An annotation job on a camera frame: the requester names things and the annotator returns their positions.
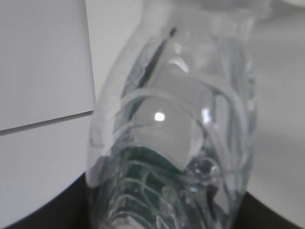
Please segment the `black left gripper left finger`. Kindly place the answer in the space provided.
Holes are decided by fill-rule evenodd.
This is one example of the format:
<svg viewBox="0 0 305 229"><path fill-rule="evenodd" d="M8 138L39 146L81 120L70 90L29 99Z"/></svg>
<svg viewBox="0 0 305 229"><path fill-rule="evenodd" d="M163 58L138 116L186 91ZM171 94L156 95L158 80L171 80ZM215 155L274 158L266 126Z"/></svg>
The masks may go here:
<svg viewBox="0 0 305 229"><path fill-rule="evenodd" d="M6 229L89 229L85 174L54 199L21 219L1 226Z"/></svg>

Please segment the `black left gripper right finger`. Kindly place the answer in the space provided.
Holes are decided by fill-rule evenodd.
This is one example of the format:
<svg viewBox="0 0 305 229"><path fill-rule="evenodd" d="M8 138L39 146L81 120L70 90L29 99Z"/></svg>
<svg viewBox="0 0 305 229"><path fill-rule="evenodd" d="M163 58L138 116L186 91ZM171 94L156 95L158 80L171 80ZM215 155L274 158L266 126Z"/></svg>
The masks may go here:
<svg viewBox="0 0 305 229"><path fill-rule="evenodd" d="M234 223L235 229L302 229L281 217L250 193L243 198Z"/></svg>

